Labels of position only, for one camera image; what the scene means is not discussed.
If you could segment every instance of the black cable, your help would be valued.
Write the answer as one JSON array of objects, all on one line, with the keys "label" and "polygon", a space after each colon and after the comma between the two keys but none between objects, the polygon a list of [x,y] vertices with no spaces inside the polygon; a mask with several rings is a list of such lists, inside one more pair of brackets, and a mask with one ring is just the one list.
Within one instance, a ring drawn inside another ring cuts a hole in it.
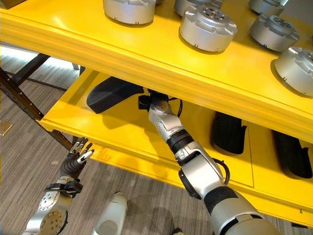
[{"label": "black cable", "polygon": [[[178,98],[173,97],[173,98],[170,98],[169,101],[176,100],[176,99],[178,99]],[[180,117],[181,112],[182,112],[182,100],[179,99],[179,108],[178,108],[178,113],[177,113],[178,117]]]},{"label": "black cable", "polygon": [[224,163],[224,161],[221,161],[221,160],[218,160],[216,158],[212,158],[217,164],[220,164],[224,170],[225,170],[225,173],[226,173],[226,176],[225,176],[225,181],[224,181],[224,184],[228,185],[228,182],[230,180],[230,171],[229,171],[229,168],[228,166]]},{"label": "black cable", "polygon": [[181,112],[182,112],[182,100],[180,99],[180,100],[179,100],[179,109],[178,109],[178,113],[177,113],[177,116],[178,116],[178,117],[180,117]]}]

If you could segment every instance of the robot finger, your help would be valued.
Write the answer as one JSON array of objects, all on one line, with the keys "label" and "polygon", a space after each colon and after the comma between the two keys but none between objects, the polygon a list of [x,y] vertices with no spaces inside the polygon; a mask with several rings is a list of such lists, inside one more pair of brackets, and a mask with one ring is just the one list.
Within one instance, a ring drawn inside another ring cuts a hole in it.
[{"label": "robot finger", "polygon": [[90,150],[90,151],[88,151],[88,152],[86,152],[86,153],[84,153],[82,156],[80,156],[80,157],[77,159],[77,162],[78,162],[79,164],[84,163],[87,159],[89,159],[89,158],[92,156],[93,152],[94,152],[94,149],[93,149],[93,150]]},{"label": "robot finger", "polygon": [[76,143],[73,145],[73,147],[70,149],[69,153],[76,154],[77,148],[78,148],[79,144],[80,144],[79,142],[76,142]]},{"label": "robot finger", "polygon": [[88,138],[84,138],[81,142],[80,142],[80,144],[79,144],[79,146],[78,146],[78,148],[77,148],[77,152],[76,153],[80,153],[80,151],[82,151],[82,149],[84,148],[84,146],[85,146],[85,144],[88,142]]},{"label": "robot finger", "polygon": [[90,149],[91,146],[92,146],[92,143],[90,142],[90,143],[86,146],[86,148],[81,152],[81,155],[85,154],[85,153]]}]

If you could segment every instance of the silver motor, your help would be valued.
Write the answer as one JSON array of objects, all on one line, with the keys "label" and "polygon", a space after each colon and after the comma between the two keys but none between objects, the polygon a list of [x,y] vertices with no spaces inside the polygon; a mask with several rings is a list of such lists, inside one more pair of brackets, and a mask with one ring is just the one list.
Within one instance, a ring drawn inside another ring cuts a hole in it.
[{"label": "silver motor", "polygon": [[300,38],[291,23],[278,16],[260,15],[250,29],[251,36],[260,44],[275,51],[285,51]]},{"label": "silver motor", "polygon": [[222,6],[223,0],[175,0],[174,9],[180,15],[183,16],[185,10],[189,6],[198,7],[202,4],[208,4],[215,8],[220,9]]},{"label": "silver motor", "polygon": [[249,7],[258,14],[266,13],[266,15],[279,16],[284,10],[281,5],[282,0],[250,0]]},{"label": "silver motor", "polygon": [[237,26],[221,10],[203,4],[186,9],[179,31],[189,44],[217,52],[228,47],[237,33]]},{"label": "silver motor", "polygon": [[104,0],[104,12],[110,18],[127,24],[153,21],[156,0]]},{"label": "silver motor", "polygon": [[275,61],[275,68],[293,91],[313,97],[313,51],[290,47]]}]

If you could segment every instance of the yellow shelf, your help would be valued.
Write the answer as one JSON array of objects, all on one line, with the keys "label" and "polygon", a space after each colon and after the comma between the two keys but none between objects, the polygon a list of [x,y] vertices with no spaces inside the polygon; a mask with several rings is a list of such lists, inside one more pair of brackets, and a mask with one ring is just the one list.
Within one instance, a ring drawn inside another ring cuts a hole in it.
[{"label": "yellow shelf", "polygon": [[[90,90],[108,77],[87,69],[40,124],[47,130],[88,137],[96,143],[93,158],[97,161],[182,187],[173,153],[149,123],[148,113],[137,109],[137,95],[101,114],[87,106]],[[178,102],[171,104],[177,112]],[[248,125],[244,153],[225,156],[210,145],[213,117],[214,111],[184,102],[182,123],[212,157],[227,163],[230,186],[264,213],[313,227],[313,179],[293,180],[282,174],[270,130],[244,122]]]},{"label": "yellow shelf", "polygon": [[[313,142],[313,100],[293,94],[272,75],[278,54],[251,39],[256,15],[247,3],[224,1],[222,10],[239,32],[220,54],[181,41],[174,0],[158,5],[146,27],[111,21],[102,0],[27,0],[0,10],[1,40]],[[313,49],[313,27],[291,21],[301,37],[296,46]]]}]

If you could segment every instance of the robot forearm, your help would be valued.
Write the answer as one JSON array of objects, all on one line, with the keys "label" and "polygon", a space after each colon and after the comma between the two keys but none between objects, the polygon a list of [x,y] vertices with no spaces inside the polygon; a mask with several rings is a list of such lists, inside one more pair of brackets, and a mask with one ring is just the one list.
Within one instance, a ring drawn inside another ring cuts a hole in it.
[{"label": "robot forearm", "polygon": [[88,151],[89,144],[82,152],[88,139],[77,142],[68,153],[60,167],[61,177],[45,189],[38,209],[30,218],[22,235],[57,235],[67,224],[67,209],[72,199],[80,193],[83,186],[78,176],[91,157],[93,150]]},{"label": "robot forearm", "polygon": [[215,161],[184,129],[168,100],[166,95],[150,91],[150,99],[145,97],[150,102],[149,120],[181,166],[179,177],[189,195],[204,201],[215,235],[279,235],[245,198],[223,182]]}]

